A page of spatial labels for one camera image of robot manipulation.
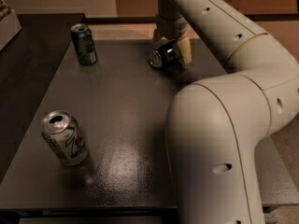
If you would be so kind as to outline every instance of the can label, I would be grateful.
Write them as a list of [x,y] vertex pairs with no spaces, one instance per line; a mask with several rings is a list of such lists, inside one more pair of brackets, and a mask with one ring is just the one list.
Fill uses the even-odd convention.
[[92,64],[97,61],[92,31],[85,24],[76,24],[71,28],[72,40],[81,64]]
[[42,137],[62,164],[74,166],[86,159],[89,150],[74,117],[54,111],[43,118],[41,126]]

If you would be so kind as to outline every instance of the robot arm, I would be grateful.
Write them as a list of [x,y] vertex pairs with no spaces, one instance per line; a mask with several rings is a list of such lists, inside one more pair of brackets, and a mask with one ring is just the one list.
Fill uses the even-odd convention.
[[231,73],[193,83],[169,107],[166,143],[181,223],[264,223],[254,149],[298,113],[298,62],[222,0],[166,1]]

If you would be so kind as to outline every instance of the can top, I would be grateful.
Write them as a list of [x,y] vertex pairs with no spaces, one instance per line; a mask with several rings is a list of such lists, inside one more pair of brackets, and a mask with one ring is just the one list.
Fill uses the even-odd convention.
[[60,133],[70,124],[72,118],[70,114],[63,110],[50,112],[40,123],[41,129],[47,134]]
[[162,68],[163,60],[158,50],[149,53],[149,63],[155,68]]
[[79,23],[79,24],[73,25],[71,27],[71,31],[73,33],[77,33],[77,34],[84,33],[87,30],[88,30],[88,26],[86,24],[83,24],[83,23]]

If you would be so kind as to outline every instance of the aluminum can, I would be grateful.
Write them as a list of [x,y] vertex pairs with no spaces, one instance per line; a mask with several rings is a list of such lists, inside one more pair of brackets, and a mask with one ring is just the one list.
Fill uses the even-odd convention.
[[164,69],[178,63],[178,56],[173,48],[176,40],[172,40],[149,53],[149,63],[156,69]]
[[92,31],[86,24],[76,24],[71,27],[71,36],[80,64],[88,65],[97,61]]
[[78,165],[89,154],[76,119],[65,111],[45,116],[41,120],[41,135],[63,165]]

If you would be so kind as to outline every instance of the dark tabletop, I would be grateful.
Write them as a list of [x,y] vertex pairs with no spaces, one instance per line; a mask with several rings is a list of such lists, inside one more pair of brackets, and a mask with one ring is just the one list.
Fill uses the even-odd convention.
[[[80,65],[70,44],[0,185],[0,209],[173,209],[164,123],[188,83],[223,73],[201,40],[181,74],[153,69],[150,40],[98,41],[98,62]],[[40,135],[40,121],[65,110],[90,155],[64,167]]]
[[22,30],[0,51],[0,182],[83,14],[20,15]]

